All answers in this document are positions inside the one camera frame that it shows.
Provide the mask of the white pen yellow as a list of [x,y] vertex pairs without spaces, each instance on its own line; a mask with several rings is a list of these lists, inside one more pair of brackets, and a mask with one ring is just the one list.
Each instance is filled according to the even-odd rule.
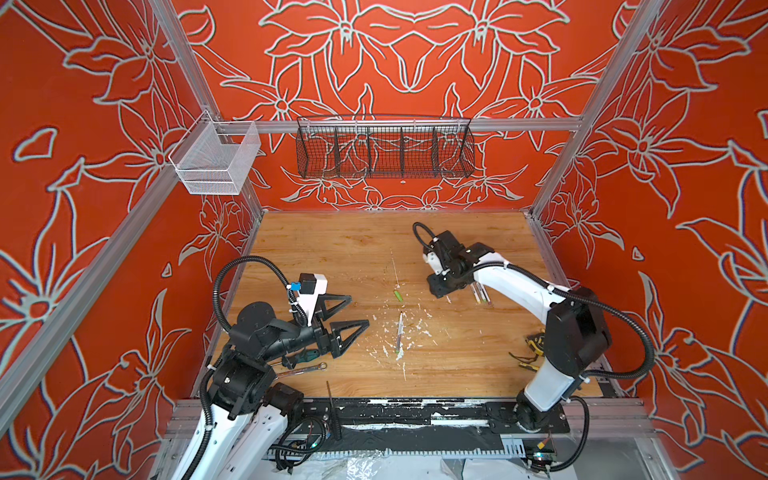
[[475,283],[473,282],[470,286],[471,286],[471,291],[473,293],[473,296],[474,296],[474,299],[475,299],[476,303],[480,304],[481,303],[481,298],[480,298],[480,296],[478,294],[477,287],[476,287]]

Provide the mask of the white pen purple end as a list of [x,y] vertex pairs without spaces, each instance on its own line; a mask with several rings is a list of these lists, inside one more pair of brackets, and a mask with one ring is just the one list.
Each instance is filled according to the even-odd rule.
[[491,305],[492,304],[492,301],[490,299],[488,291],[485,288],[481,288],[480,289],[480,294],[481,294],[481,297],[482,297],[482,302],[484,304],[486,304],[486,305]]

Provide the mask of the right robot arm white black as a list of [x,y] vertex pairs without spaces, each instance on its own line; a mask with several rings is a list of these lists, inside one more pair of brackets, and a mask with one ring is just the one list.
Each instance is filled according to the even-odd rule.
[[[433,296],[443,298],[477,284],[512,300],[544,326],[543,363],[516,398],[514,418],[522,430],[535,433],[544,428],[556,404],[592,377],[633,380],[653,368],[648,333],[623,311],[599,301],[592,290],[544,280],[483,243],[463,245],[449,231],[436,234],[421,222],[412,230],[432,269],[427,282]],[[643,358],[638,367],[620,372],[592,367],[613,344],[606,314],[625,322],[639,337]]]

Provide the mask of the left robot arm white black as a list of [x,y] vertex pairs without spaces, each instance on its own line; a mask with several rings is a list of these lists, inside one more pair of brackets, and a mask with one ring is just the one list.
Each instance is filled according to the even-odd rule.
[[[290,319],[265,301],[244,307],[234,323],[223,312],[221,286],[230,271],[255,263],[275,274],[285,291]],[[369,328],[367,319],[334,321],[348,295],[330,294],[327,279],[303,273],[295,282],[265,257],[247,255],[227,263],[212,290],[213,312],[228,335],[219,357],[198,385],[200,419],[173,474],[176,479],[248,479],[269,458],[292,473],[340,429],[330,414],[308,414],[302,392],[279,382],[288,370],[329,355],[339,358]]]

